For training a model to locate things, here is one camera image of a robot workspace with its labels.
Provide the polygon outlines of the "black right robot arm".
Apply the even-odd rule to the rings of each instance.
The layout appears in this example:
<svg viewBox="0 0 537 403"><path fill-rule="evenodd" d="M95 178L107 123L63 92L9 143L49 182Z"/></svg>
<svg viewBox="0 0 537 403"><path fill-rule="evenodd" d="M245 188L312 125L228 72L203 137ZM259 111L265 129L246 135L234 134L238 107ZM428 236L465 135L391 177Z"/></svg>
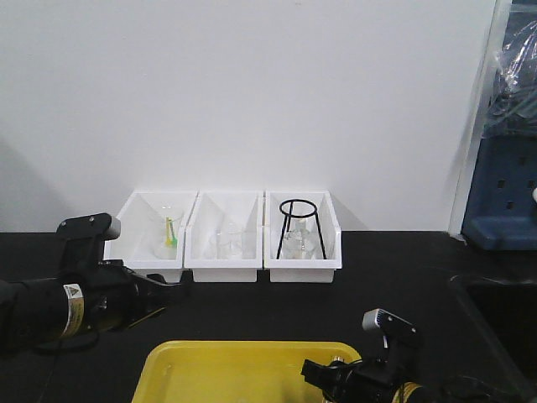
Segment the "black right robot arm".
<svg viewBox="0 0 537 403"><path fill-rule="evenodd" d="M304 381L329 402L535 402L536 396L496 388L479 379L451 377L441 386L422 385L382 359L334 360L328 365L305 360Z"/></svg>

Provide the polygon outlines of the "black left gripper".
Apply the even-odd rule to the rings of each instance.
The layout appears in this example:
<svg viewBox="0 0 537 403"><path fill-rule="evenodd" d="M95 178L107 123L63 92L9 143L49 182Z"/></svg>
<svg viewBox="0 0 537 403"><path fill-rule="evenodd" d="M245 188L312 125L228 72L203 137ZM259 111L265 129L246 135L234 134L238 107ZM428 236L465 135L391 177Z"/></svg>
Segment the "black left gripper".
<svg viewBox="0 0 537 403"><path fill-rule="evenodd" d="M159 274L133 273L121 260L113 259L97 264L85 277L83 291L85 329L105 332L136 327L170 309L170 305L135 304L138 295L146 302L181 302L189 295L189 286L166 282Z"/></svg>

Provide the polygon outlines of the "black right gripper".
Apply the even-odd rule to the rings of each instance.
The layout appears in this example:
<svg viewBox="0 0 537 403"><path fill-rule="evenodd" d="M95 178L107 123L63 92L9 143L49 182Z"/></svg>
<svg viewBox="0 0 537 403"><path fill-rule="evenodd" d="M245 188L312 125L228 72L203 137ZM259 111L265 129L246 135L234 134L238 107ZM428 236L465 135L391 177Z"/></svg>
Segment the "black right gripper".
<svg viewBox="0 0 537 403"><path fill-rule="evenodd" d="M336 356L328 365L306 359L300 374L307 384L322 391L330 402L414 402L415 382L385 380L379 373L368 373L370 363L345 363Z"/></svg>

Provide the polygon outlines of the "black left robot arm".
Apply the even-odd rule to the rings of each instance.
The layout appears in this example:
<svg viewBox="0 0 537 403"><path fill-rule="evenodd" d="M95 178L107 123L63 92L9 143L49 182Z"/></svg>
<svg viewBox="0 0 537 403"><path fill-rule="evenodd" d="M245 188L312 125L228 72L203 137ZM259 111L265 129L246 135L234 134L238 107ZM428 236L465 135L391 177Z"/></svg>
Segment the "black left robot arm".
<svg viewBox="0 0 537 403"><path fill-rule="evenodd" d="M161 315L185 283L141 275L121 260L62 270L56 277L1 282L1 356L82 335L123 331Z"/></svg>

